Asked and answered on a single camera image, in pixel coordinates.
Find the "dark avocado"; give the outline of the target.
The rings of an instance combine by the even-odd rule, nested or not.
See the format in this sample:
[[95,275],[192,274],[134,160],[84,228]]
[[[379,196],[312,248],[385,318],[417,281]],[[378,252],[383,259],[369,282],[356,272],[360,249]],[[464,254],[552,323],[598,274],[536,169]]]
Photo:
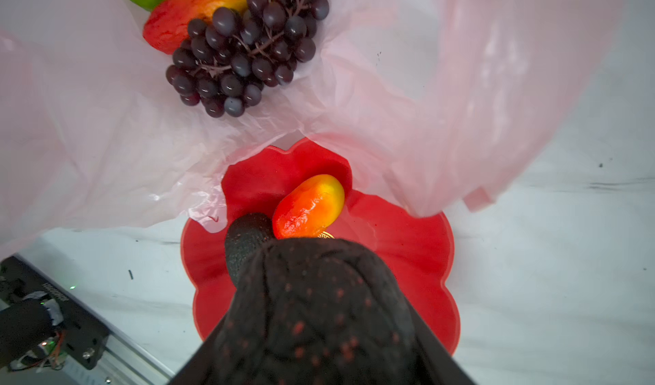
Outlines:
[[224,240],[225,262],[231,282],[237,286],[247,258],[276,237],[271,218],[262,213],[245,214],[228,227]]
[[243,262],[215,384],[415,384],[416,330],[385,262],[343,239],[268,243]]

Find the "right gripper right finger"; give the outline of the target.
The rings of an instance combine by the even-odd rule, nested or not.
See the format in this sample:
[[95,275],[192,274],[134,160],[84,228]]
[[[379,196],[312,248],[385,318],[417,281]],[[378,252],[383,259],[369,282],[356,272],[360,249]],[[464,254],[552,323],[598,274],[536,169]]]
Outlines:
[[409,311],[416,333],[418,383],[474,385],[475,382],[455,362],[411,304],[409,304]]

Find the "large orange red mango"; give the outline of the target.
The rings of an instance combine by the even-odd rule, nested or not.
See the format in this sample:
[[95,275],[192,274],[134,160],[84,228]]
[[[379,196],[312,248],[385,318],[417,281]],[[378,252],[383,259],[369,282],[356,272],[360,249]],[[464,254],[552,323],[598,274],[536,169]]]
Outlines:
[[172,54],[188,37],[189,21],[199,18],[209,23],[222,6],[242,13],[247,0],[165,0],[150,13],[143,38],[154,49]]

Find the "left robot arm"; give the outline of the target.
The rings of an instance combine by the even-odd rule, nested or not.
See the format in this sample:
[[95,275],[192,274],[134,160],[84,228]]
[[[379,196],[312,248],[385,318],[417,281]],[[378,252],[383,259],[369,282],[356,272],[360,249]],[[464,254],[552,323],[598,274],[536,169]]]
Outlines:
[[27,298],[1,311],[1,367],[53,337],[62,322],[54,299]]

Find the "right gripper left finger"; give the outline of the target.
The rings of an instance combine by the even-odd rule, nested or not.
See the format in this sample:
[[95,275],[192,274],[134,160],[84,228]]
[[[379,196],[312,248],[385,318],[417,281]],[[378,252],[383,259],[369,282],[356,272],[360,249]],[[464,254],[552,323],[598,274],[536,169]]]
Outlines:
[[219,337],[225,323],[218,323],[210,336],[187,361],[182,369],[167,383],[168,385],[214,385],[219,381]]

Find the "dark purple grape bunch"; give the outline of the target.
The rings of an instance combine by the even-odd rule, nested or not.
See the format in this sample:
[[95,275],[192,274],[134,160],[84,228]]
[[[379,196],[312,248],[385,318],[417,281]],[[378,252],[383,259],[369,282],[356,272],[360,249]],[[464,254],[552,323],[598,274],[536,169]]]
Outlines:
[[217,8],[209,23],[189,21],[165,78],[184,105],[240,117],[261,103],[265,88],[290,84],[298,65],[315,57],[329,10],[328,0],[247,0],[242,13]]

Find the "pink plastic bag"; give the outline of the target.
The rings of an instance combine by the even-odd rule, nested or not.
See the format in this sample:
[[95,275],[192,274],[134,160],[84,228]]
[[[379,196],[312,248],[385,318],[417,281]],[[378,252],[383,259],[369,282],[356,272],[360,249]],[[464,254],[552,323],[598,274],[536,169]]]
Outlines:
[[50,229],[227,221],[228,166],[300,132],[416,217],[492,204],[561,125],[624,0],[329,0],[240,118],[188,108],[126,0],[1,0],[1,255]]

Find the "red flower-shaped plate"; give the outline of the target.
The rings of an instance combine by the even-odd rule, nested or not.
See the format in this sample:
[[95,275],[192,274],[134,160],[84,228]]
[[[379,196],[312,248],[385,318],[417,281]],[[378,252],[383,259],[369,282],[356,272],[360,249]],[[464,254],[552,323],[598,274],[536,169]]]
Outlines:
[[[221,182],[227,193],[228,220],[250,213],[272,216],[286,195],[314,175],[332,175],[346,191],[346,206],[327,230],[329,235],[375,251],[421,318],[453,354],[460,341],[461,319],[446,288],[455,240],[444,214],[416,219],[380,197],[353,190],[349,162],[302,139],[287,151],[269,146],[229,167]],[[225,260],[226,233],[225,227],[210,233],[194,220],[187,221],[182,232],[181,256],[195,287],[193,316],[202,339],[212,333],[235,294]]]

